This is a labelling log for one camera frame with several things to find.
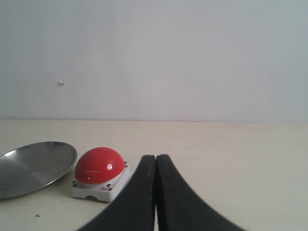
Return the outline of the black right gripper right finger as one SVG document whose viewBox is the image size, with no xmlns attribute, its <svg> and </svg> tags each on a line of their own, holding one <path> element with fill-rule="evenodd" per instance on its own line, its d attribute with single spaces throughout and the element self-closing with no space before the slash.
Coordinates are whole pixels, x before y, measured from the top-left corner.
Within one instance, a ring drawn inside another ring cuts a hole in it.
<svg viewBox="0 0 308 231">
<path fill-rule="evenodd" d="M 187 184 L 167 154 L 156 158 L 156 209 L 160 231 L 242 231 Z"/>
</svg>

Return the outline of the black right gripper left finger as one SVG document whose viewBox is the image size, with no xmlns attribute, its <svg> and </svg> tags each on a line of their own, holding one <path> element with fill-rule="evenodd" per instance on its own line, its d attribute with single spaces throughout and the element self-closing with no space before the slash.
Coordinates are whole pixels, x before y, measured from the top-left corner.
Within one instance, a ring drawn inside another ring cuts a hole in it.
<svg viewBox="0 0 308 231">
<path fill-rule="evenodd" d="M 153 231 L 155 156 L 142 156 L 116 199 L 81 231 Z"/>
</svg>

